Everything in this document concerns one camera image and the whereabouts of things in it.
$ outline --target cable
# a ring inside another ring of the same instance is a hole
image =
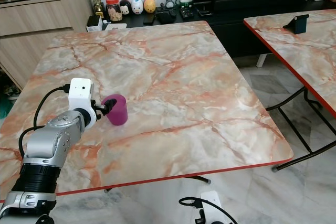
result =
[[[30,127],[26,130],[23,131],[23,133],[21,133],[20,137],[19,137],[19,150],[20,150],[20,154],[21,154],[21,157],[23,158],[25,156],[25,152],[23,151],[23,146],[22,146],[22,140],[23,140],[23,137],[26,135],[27,132],[29,131],[32,131],[32,130],[37,130],[37,129],[40,129],[40,128],[43,128],[43,126],[36,126],[36,127]]]
[[[65,84],[64,86],[61,86],[61,87],[58,87],[58,88],[55,88],[53,90],[50,90],[44,97],[43,99],[41,100],[40,104],[38,105],[37,109],[36,109],[36,112],[35,112],[35,115],[34,115],[34,121],[33,121],[33,125],[34,127],[37,127],[37,117],[38,117],[38,113],[40,112],[40,109],[43,105],[43,103],[46,101],[46,99],[54,92],[56,92],[57,90],[62,90],[64,91],[65,93],[69,93],[69,90],[70,90],[70,84]]]
[[[193,200],[194,202],[192,203],[184,203],[183,201],[185,200]],[[178,203],[180,203],[181,205],[183,206],[190,206],[190,207],[196,207],[196,208],[200,208],[199,206],[199,202],[197,201],[201,201],[201,202],[204,202],[214,208],[217,208],[219,211],[221,211],[223,214],[225,214],[234,224],[238,224],[236,222],[236,220],[228,214],[227,211],[225,211],[223,208],[220,208],[219,206],[217,206],[216,204],[213,204],[212,202],[208,201],[208,200],[205,200],[205,199],[201,199],[201,198],[196,198],[196,197],[185,197],[185,198],[182,198],[178,201]]]

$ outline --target robotic arm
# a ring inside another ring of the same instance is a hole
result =
[[[37,129],[27,143],[20,177],[0,210],[1,224],[53,224],[49,217],[56,204],[56,180],[70,148],[100,115],[109,113],[116,100],[95,105],[93,83],[74,78],[69,90],[69,110]]]

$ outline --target red table edge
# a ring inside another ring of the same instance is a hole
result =
[[[104,189],[110,189],[110,188],[116,188],[116,187],[132,186],[132,185],[145,184],[145,183],[162,181],[162,180],[169,180],[169,179],[175,179],[175,178],[186,178],[186,177],[192,177],[192,176],[197,176],[197,175],[228,172],[230,170],[241,170],[241,169],[263,167],[263,166],[269,166],[269,165],[278,165],[278,164],[282,164],[282,163],[286,163],[288,161],[291,161],[292,159],[293,159],[293,157],[291,157],[289,159],[286,159],[286,160],[282,160],[282,161],[275,161],[275,162],[263,163],[263,164],[257,164],[257,165],[247,165],[247,166],[240,166],[240,167],[227,168],[227,169],[210,170],[210,171],[201,172],[201,173],[190,173],[190,174],[182,174],[182,175],[176,175],[176,176],[171,176],[171,177],[147,179],[147,180],[141,180],[141,181],[136,181],[136,182],[117,184],[117,185],[113,185],[113,186],[101,186],[101,187],[94,187],[94,188],[88,188],[88,189],[82,189],[82,190],[67,191],[67,192],[64,192],[64,193],[56,193],[56,195],[57,196],[62,196],[62,195],[69,195],[69,194],[78,194],[78,193],[85,193],[85,192],[88,192],[88,191],[98,191],[98,190],[104,190]]]
[[[265,44],[265,46],[273,53],[275,54],[280,60],[281,62],[286,65],[286,67],[296,76],[296,78],[298,78],[302,84],[308,88],[308,90],[319,100],[319,102],[321,102],[323,104],[323,106],[333,115],[334,118],[336,118],[336,111],[315,91],[315,89],[304,79],[301,77],[301,75],[299,73],[297,73],[295,71],[295,69],[288,63],[285,61],[285,59],[283,57],[281,57],[281,55],[276,52],[273,47],[267,43],[262,36],[257,33],[245,20],[244,20],[244,24],[252,31],[252,33],[254,33],[261,41],[262,43]]]

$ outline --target phone holder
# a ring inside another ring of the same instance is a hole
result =
[[[309,14],[304,14],[300,16],[295,16],[288,25],[283,26],[283,28],[293,32],[294,34],[302,34],[306,32],[307,29],[307,18]]]

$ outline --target tile floor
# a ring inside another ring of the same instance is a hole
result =
[[[282,101],[302,87],[275,56],[268,56],[261,69],[255,67],[256,57],[238,58],[235,62],[265,107]],[[310,141],[313,150],[335,138],[302,96],[291,101],[284,110]],[[335,123],[328,112],[324,114]],[[290,142],[295,156],[306,154],[282,116],[277,111],[271,112],[271,116]],[[192,224],[198,218],[198,210],[181,206],[178,200],[216,190],[223,208],[239,224],[334,224],[335,160],[336,148],[277,173],[270,167],[261,167],[206,175],[212,180],[211,185],[183,178],[115,188],[107,194],[94,191],[61,196],[50,215],[55,223]]]

